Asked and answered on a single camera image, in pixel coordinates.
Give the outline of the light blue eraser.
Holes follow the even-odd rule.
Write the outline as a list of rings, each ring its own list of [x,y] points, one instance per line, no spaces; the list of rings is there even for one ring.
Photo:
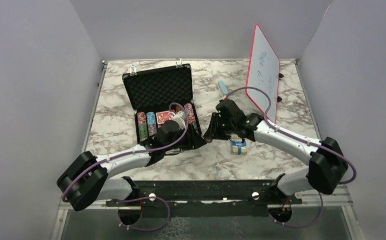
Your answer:
[[[226,96],[229,93],[229,90],[223,80],[217,82],[217,87],[222,97]]]

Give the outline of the blue boxed card deck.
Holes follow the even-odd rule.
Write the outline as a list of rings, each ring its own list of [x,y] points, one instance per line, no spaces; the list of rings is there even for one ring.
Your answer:
[[[234,155],[246,155],[247,142],[243,138],[240,138],[238,135],[232,134],[230,138],[231,142],[231,153]]]

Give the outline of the green chip row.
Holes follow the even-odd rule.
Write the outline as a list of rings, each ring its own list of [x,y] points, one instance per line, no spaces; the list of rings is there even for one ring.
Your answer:
[[[138,130],[140,142],[145,141],[149,137],[147,124],[139,124]]]

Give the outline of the aluminium rail frame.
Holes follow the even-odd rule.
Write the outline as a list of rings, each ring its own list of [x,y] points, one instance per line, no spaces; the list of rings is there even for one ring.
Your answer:
[[[344,187],[270,201],[267,180],[138,181],[142,201],[62,204],[54,240],[357,240]]]

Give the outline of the red playing card deck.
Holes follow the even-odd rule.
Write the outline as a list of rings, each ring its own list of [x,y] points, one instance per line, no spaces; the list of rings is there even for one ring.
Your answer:
[[[172,112],[170,110],[161,111],[156,113],[156,121],[158,125],[172,119]]]

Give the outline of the purple red chip row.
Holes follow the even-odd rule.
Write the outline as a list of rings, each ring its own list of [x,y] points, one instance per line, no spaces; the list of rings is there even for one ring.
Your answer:
[[[199,129],[198,129],[198,126],[197,126],[196,116],[195,116],[192,104],[191,103],[185,104],[184,105],[184,109],[186,110],[186,112],[188,114],[188,122],[189,122],[189,124],[191,124],[194,127],[195,131],[199,134]]]

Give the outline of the black poker case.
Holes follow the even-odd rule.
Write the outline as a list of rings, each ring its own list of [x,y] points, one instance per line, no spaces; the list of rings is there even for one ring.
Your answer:
[[[170,103],[179,103],[183,106],[191,103],[200,135],[202,135],[195,105],[192,103],[193,84],[190,64],[125,73],[122,75],[122,81],[136,113],[137,143],[147,142],[139,140],[137,113],[163,112],[169,109]]]

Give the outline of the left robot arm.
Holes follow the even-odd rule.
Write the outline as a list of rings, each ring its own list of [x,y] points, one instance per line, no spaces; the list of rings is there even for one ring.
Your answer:
[[[195,150],[206,143],[192,124],[183,128],[169,120],[158,128],[156,134],[127,150],[108,155],[93,155],[85,151],[58,178],[61,199],[77,212],[84,210],[96,200],[116,197],[114,192],[103,189],[111,177],[153,165],[162,160],[167,151]]]

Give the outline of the pink framed whiteboard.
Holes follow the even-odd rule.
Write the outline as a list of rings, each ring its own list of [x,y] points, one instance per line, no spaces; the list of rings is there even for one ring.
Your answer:
[[[276,122],[280,59],[259,25],[255,25],[245,90],[255,106]]]

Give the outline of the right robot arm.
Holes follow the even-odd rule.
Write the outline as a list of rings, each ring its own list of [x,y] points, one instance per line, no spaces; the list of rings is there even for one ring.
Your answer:
[[[307,165],[307,169],[279,175],[270,185],[270,199],[279,204],[302,191],[316,190],[330,195],[341,183],[348,164],[336,140],[307,138],[278,127],[262,115],[245,113],[230,99],[221,100],[204,138],[228,140],[232,134],[241,139],[268,144]]]

